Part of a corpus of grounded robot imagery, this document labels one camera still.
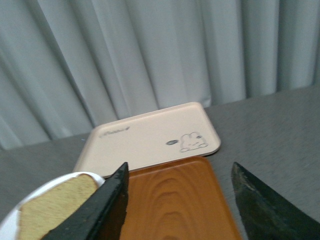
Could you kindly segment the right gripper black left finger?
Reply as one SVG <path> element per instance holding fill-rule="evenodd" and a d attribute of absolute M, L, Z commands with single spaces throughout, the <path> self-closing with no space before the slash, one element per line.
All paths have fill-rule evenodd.
<path fill-rule="evenodd" d="M 124 162 L 44 240 L 118 240 L 127 215 L 129 166 Z"/>

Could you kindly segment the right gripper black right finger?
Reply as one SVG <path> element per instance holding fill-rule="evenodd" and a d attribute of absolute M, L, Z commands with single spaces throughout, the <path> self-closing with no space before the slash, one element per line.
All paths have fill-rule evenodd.
<path fill-rule="evenodd" d="M 249 240 L 318 240 L 320 223 L 234 162 L 231 180 Z"/>

